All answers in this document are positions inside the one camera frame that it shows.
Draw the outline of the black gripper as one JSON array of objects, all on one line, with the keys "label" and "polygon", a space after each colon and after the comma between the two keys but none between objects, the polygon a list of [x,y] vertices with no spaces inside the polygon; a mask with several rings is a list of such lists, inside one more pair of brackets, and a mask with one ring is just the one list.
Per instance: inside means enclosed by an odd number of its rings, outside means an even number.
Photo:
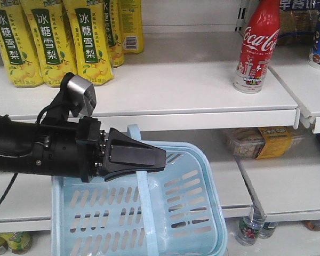
[{"label": "black gripper", "polygon": [[[83,117],[77,123],[46,117],[38,119],[36,124],[32,174],[90,182],[97,172],[95,162],[100,151],[101,122],[92,117]],[[166,151],[111,128],[99,164],[99,176],[104,176],[108,182],[137,171],[164,170]]]}]

